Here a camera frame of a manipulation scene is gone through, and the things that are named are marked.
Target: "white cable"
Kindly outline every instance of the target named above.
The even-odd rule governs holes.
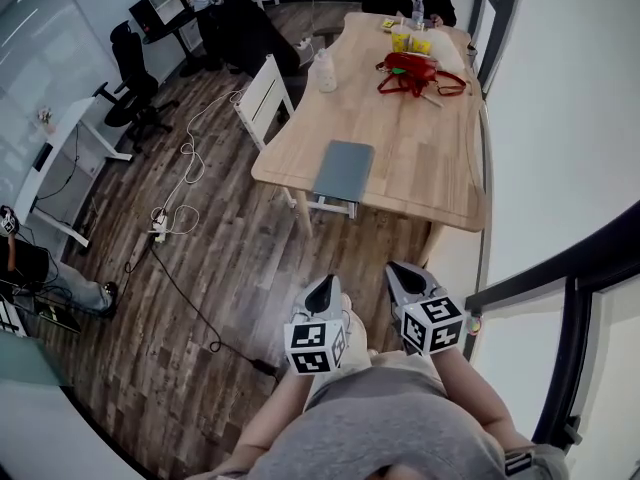
[[[313,39],[311,41],[309,41],[309,46],[311,47],[311,57],[309,57],[302,64],[300,64],[300,66],[304,66],[305,64],[308,64],[309,62],[312,62],[313,58],[316,56],[316,51],[313,49]]]
[[[215,100],[213,100],[211,103],[209,103],[206,106],[204,110],[198,112],[195,116],[191,118],[191,121],[189,121],[189,124],[187,124],[187,135],[189,135],[189,142],[185,142],[182,146],[180,146],[180,154],[185,156],[191,156],[191,160],[189,161],[189,166],[187,167],[187,170],[185,171],[182,178],[180,178],[180,181],[178,182],[178,184],[174,187],[174,189],[169,194],[169,197],[167,197],[164,204],[161,207],[156,206],[153,210],[151,210],[151,220],[153,222],[155,222],[156,219],[162,213],[165,213],[165,214],[167,213],[167,205],[169,204],[169,201],[171,201],[171,198],[174,196],[174,194],[178,191],[178,189],[182,186],[183,183],[185,183],[186,185],[194,185],[195,183],[198,183],[198,181],[200,181],[204,176],[204,171],[206,166],[205,166],[204,160],[202,160],[202,157],[196,151],[196,139],[191,134],[191,129],[190,129],[191,124],[196,119],[198,119],[202,114],[204,114],[207,110],[209,110],[213,104],[219,102],[220,100],[226,98],[229,95],[231,95],[231,97],[229,98],[229,101],[231,103],[237,103],[243,94],[244,94],[244,89],[240,91],[229,91],[223,94],[222,96],[220,96],[219,98],[216,98]],[[200,162],[201,170],[200,170],[200,173],[194,179],[190,180],[189,175],[191,174],[193,164],[196,162],[196,160]],[[184,209],[186,208],[189,208],[194,212],[196,212],[195,224],[191,226],[191,229],[189,229],[188,231],[174,231],[173,228],[175,227],[176,221],[178,220],[178,212],[180,212],[180,210],[184,211]],[[196,228],[196,226],[198,225],[198,222],[200,222],[200,212],[198,212],[198,210],[196,210],[193,206],[189,206],[188,204],[181,204],[176,208],[176,211],[173,212],[173,220],[171,221],[171,226],[167,226],[166,233],[172,234],[172,235],[187,235]]]

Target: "red bag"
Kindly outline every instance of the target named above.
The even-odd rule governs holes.
[[[376,66],[377,70],[390,73],[378,86],[378,91],[380,91],[381,94],[411,91],[413,95],[418,98],[422,90],[429,85],[429,82],[434,82],[440,96],[460,96],[464,93],[467,83],[456,75],[452,75],[446,71],[438,71],[437,66],[438,63],[436,61],[420,55],[390,53],[384,59],[384,62]],[[394,70],[402,70],[402,72],[396,73]],[[440,86],[436,78],[438,76],[450,78],[457,82],[457,85]],[[383,87],[394,78],[398,79],[398,87],[383,89]]]

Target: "power cable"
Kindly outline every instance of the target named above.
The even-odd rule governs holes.
[[[202,314],[202,311],[200,311],[200,309],[193,302],[191,302],[191,299],[189,299],[189,297],[180,289],[180,287],[178,286],[176,281],[173,279],[173,276],[169,273],[169,270],[167,269],[167,267],[165,266],[163,261],[156,254],[156,251],[153,248],[153,238],[150,238],[147,241],[147,245],[145,246],[144,251],[142,252],[142,254],[141,254],[140,258],[138,259],[138,261],[136,261],[135,265],[132,266],[130,262],[125,263],[125,267],[124,267],[125,268],[125,273],[127,273],[129,277],[127,277],[126,284],[124,285],[124,289],[122,291],[122,294],[120,295],[120,299],[118,301],[118,305],[116,306],[116,309],[120,305],[120,302],[122,302],[122,300],[124,298],[124,294],[126,293],[127,286],[129,285],[129,280],[131,278],[131,274],[133,274],[133,272],[135,272],[135,270],[138,268],[138,266],[142,263],[142,261],[144,260],[144,258],[146,257],[148,252],[151,252],[153,257],[160,264],[160,267],[162,268],[162,271],[165,273],[165,275],[167,276],[167,278],[169,279],[169,281],[171,282],[173,287],[176,289],[176,291],[180,294],[180,296],[187,302],[187,304],[189,304],[191,309],[193,309],[196,312],[197,316],[213,332],[215,338],[209,344],[209,350],[211,351],[211,353],[215,354],[215,353],[219,352],[224,347],[224,348],[230,350],[231,352],[233,352],[234,354],[236,354],[238,357],[240,357],[240,358],[244,359],[245,361],[249,362],[251,364],[251,366],[253,366],[253,368],[258,370],[259,372],[261,372],[261,373],[263,373],[263,374],[265,374],[265,375],[267,375],[269,377],[273,377],[275,379],[275,381],[276,381],[276,384],[277,384],[278,383],[278,379],[276,377],[277,369],[276,369],[275,366],[272,366],[269,363],[267,363],[265,361],[262,361],[261,359],[251,359],[250,357],[247,357],[245,354],[240,352],[233,345],[229,345],[228,343],[225,343],[224,341],[222,341],[222,336],[220,335],[220,332],[213,326],[213,324],[211,322],[209,322],[209,320]]]
[[[175,193],[178,191],[178,189],[182,186],[182,184],[186,184],[186,185],[195,185],[196,183],[198,183],[198,181],[200,181],[202,179],[202,177],[204,176],[205,173],[205,169],[206,169],[206,165],[204,163],[204,160],[202,160],[202,157],[200,156],[200,154],[196,151],[196,139],[193,136],[193,134],[191,133],[191,125],[193,124],[193,122],[198,119],[202,114],[204,114],[207,110],[209,110],[211,108],[212,105],[214,105],[215,103],[219,102],[220,100],[226,98],[227,96],[231,96],[229,98],[229,101],[231,103],[237,103],[239,101],[239,98],[242,96],[242,94],[244,93],[243,90],[240,91],[229,91],[225,94],[223,94],[222,96],[216,98],[215,100],[213,100],[211,103],[209,103],[204,110],[198,112],[195,116],[193,116],[191,118],[191,120],[189,121],[189,124],[187,124],[187,135],[189,136],[189,142],[185,142],[182,146],[180,146],[180,154],[184,155],[184,156],[189,156],[191,157],[191,160],[189,161],[189,165],[187,166],[187,169],[185,171],[185,173],[183,174],[182,178],[180,178],[180,181],[178,181],[177,185],[174,187],[174,189],[171,191],[171,193],[169,194],[169,197],[167,197],[167,199],[165,200],[164,204],[160,207],[156,207],[153,210],[151,210],[151,220],[152,222],[157,222],[158,218],[161,215],[166,215],[167,214],[167,206],[169,205],[169,202],[171,201],[171,198],[173,198],[173,196],[175,195]],[[189,179],[189,176],[192,174],[191,171],[194,168],[194,164],[198,162],[200,165],[200,172],[198,173],[197,176]],[[180,212],[180,210],[185,210],[185,209],[190,209],[193,210],[196,213],[196,222],[193,226],[191,226],[190,229],[188,229],[187,231],[175,231],[175,224],[176,224],[176,220],[178,220],[178,212]],[[196,210],[193,206],[189,206],[186,204],[182,204],[180,206],[178,206],[175,210],[175,212],[173,213],[173,220],[171,221],[171,225],[167,226],[167,230],[165,231],[165,233],[168,234],[172,234],[172,235],[187,235],[189,233],[191,233],[196,226],[198,225],[198,222],[200,222],[200,212],[198,212],[198,210]]]
[[[66,179],[64,184],[58,190],[56,190],[55,192],[52,192],[48,196],[44,196],[44,197],[36,196],[36,203],[38,201],[44,201],[45,199],[49,199],[50,197],[53,197],[53,196],[59,194],[60,192],[62,192],[65,189],[65,187],[69,184],[69,182],[71,181],[71,178],[73,178],[73,175],[76,173],[76,167],[78,167],[78,160],[80,160],[80,157],[78,156],[78,137],[79,137],[79,135],[80,135],[80,132],[78,130],[78,125],[76,125],[76,155],[75,155],[76,158],[73,161],[73,169],[71,170],[71,174]]]

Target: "water bottle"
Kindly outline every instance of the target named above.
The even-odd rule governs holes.
[[[316,70],[316,80],[320,92],[332,92],[338,88],[336,70],[331,54],[324,48],[320,48],[313,63]]]
[[[422,3],[422,0],[416,0],[413,4],[411,21],[413,21],[413,26],[416,30],[420,29],[420,25],[424,22],[424,3]]]

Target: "wooden table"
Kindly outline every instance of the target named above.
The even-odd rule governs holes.
[[[384,17],[350,13],[345,30],[330,47],[338,89],[321,93],[314,67],[293,117],[260,153],[251,174],[258,181],[293,189],[301,222],[312,235],[306,192],[312,190],[329,141],[370,144],[375,158],[361,204],[431,221],[421,255],[426,264],[442,225],[480,231],[485,195],[474,148],[482,102],[480,85],[467,65],[462,96],[443,98],[432,85],[438,108],[407,93],[382,95],[386,76],[375,65],[391,51],[381,30]],[[443,27],[467,63],[469,35]]]

